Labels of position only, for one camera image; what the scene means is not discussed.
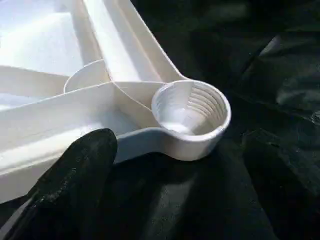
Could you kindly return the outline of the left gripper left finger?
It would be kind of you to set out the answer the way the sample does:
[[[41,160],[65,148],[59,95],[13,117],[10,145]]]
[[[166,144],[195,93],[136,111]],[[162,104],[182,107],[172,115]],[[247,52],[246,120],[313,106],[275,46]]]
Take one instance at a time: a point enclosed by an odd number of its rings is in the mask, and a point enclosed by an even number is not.
[[[74,141],[27,193],[0,229],[2,240],[92,240],[118,141],[112,130]]]

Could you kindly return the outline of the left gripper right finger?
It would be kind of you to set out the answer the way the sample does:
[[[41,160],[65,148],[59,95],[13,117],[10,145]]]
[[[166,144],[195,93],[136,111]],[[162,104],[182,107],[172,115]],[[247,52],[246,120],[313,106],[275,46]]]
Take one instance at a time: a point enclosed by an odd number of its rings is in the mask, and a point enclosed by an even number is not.
[[[246,134],[242,157],[280,240],[320,238],[320,152],[262,129]]]

